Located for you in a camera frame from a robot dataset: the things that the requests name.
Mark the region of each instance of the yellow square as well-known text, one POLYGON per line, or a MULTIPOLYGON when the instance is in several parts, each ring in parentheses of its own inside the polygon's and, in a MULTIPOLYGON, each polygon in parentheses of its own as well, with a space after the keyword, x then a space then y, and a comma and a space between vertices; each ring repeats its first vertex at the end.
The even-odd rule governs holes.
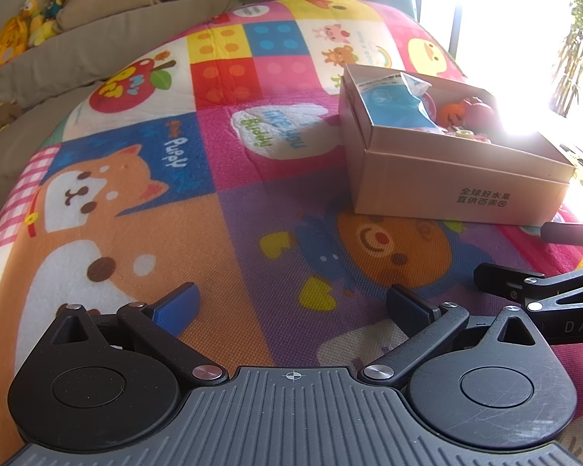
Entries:
POLYGON ((382 21, 368 4, 357 0, 281 0, 296 19, 382 21))
POLYGON ((192 33, 187 40, 190 64, 251 57, 249 42, 241 24, 192 33))

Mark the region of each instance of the orange dot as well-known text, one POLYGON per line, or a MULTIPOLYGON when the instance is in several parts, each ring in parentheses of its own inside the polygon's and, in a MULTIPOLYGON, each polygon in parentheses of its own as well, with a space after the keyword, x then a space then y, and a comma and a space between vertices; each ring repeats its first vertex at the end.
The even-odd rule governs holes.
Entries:
POLYGON ((212 103, 219 103, 222 100, 222 93, 220 89, 210 89, 206 97, 212 103))
POLYGON ((229 68, 229 73, 234 77, 241 77, 246 73, 246 69, 241 64, 235 64, 229 68))
POLYGON ((248 87, 244 87, 243 85, 236 88, 236 98, 238 100, 246 100, 250 97, 250 90, 248 87))
POLYGON ((203 77, 206 79, 215 79, 218 77, 218 68, 215 66, 209 66, 205 70, 203 70, 203 77))

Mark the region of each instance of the play mat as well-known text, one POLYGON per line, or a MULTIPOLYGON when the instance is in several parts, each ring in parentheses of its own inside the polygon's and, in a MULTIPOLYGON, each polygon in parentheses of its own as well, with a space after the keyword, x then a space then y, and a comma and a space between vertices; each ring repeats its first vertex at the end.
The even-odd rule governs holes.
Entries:
MULTIPOLYGON (((57 127, 0 214, 0 463, 22 445, 9 384, 65 303, 114 313, 195 282, 201 311, 180 338, 231 373, 356 371, 405 339, 384 307, 392 283, 488 316, 507 301, 476 290, 480 262, 583 267, 583 247, 529 228, 354 215, 344 63, 464 79, 402 12, 284 0, 185 31, 57 127)), ((579 395, 562 443, 583 461, 583 344, 554 351, 579 395)))

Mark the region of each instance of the apple stem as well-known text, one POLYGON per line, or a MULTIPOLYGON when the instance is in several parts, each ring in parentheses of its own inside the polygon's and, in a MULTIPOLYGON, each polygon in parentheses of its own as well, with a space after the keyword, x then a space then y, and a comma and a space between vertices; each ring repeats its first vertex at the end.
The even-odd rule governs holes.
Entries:
POLYGON ((159 66, 156 66, 155 68, 152 68, 152 72, 155 72, 156 70, 164 70, 166 68, 172 68, 177 64, 177 62, 175 60, 172 61, 167 61, 164 64, 161 64, 159 66))

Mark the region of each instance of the open box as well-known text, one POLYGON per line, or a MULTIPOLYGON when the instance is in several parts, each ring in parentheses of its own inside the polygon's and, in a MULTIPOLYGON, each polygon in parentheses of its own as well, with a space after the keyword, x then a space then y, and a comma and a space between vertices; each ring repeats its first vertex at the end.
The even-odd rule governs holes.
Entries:
MULTIPOLYGON (((574 166, 543 135, 488 131, 492 143, 419 130, 374 126, 358 83, 397 71, 347 64, 339 113, 354 211, 446 221, 540 226, 566 195, 574 166)), ((476 97, 496 99, 471 85, 410 73, 426 80, 437 107, 476 97)))

